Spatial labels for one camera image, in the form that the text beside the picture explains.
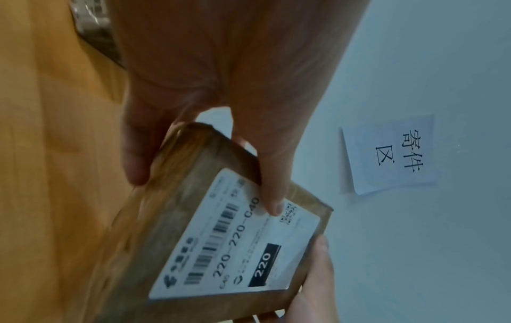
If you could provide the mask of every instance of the hand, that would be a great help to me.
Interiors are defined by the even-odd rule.
[[[122,162],[147,182],[171,124],[229,106],[278,215],[293,157],[369,0],[108,0],[128,72]]]
[[[261,323],[339,323],[335,305],[335,280],[328,241],[319,236],[312,249],[312,265],[303,284],[282,318],[275,312],[259,315]],[[234,323],[254,323],[252,317],[234,320]]]

